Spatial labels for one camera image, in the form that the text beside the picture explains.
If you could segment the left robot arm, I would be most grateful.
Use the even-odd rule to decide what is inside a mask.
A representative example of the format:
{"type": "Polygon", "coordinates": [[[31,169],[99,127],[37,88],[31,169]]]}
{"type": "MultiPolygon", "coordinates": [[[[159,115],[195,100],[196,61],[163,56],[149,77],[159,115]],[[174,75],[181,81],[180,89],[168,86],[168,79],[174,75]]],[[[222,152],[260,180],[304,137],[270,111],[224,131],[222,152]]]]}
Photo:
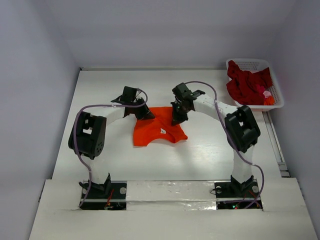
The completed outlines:
{"type": "Polygon", "coordinates": [[[82,156],[94,160],[104,148],[107,125],[134,115],[137,120],[152,120],[155,115],[147,106],[148,95],[140,88],[125,86],[122,94],[110,104],[92,104],[82,107],[76,114],[68,140],[68,147],[74,151],[88,171],[88,183],[79,185],[86,194],[94,192],[104,198],[111,192],[111,177],[93,182],[93,169],[82,156]]]}

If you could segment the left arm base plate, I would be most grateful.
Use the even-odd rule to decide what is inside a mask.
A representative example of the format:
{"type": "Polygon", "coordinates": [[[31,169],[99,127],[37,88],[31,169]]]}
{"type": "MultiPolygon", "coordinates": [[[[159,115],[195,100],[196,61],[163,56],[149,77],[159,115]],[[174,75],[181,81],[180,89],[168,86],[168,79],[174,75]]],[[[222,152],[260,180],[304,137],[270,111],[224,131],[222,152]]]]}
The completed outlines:
{"type": "Polygon", "coordinates": [[[80,206],[81,210],[109,210],[122,211],[127,208],[126,201],[127,182],[112,181],[109,193],[105,194],[103,190],[97,187],[91,187],[87,198],[80,206]]]}

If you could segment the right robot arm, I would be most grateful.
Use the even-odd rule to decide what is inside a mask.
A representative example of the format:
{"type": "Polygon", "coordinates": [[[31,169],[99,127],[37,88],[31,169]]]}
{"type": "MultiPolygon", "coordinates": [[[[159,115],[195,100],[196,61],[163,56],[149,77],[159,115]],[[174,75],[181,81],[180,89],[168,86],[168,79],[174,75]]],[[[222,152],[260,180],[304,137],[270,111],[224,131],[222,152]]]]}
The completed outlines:
{"type": "Polygon", "coordinates": [[[172,105],[173,126],[188,120],[188,113],[194,111],[205,114],[220,122],[226,139],[233,150],[233,170],[230,181],[215,194],[226,194],[228,198],[240,198],[254,183],[252,173],[253,150],[258,143],[261,131],[247,106],[235,107],[210,97],[202,90],[191,91],[186,83],[172,89],[175,100],[172,105]]]}

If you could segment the orange t shirt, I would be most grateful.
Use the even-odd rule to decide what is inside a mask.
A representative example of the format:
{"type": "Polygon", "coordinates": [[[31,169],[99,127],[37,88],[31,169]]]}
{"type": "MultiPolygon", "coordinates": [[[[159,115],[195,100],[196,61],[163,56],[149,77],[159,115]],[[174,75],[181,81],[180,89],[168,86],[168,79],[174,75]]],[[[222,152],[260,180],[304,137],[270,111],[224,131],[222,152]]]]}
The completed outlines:
{"type": "Polygon", "coordinates": [[[151,107],[153,119],[136,120],[133,129],[133,145],[146,147],[154,140],[163,139],[176,144],[188,139],[181,126],[172,125],[173,108],[171,106],[151,107]]]}

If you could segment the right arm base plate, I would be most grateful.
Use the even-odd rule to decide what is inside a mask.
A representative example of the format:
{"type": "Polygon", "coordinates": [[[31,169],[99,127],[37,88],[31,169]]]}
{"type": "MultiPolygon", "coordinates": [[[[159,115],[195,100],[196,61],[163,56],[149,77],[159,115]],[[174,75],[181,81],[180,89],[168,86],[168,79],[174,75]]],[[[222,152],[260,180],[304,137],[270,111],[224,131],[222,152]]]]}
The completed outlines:
{"type": "Polygon", "coordinates": [[[239,209],[263,209],[261,198],[256,200],[260,189],[256,180],[242,192],[232,189],[230,181],[218,181],[210,191],[215,195],[216,208],[218,210],[239,210],[239,209]]]}

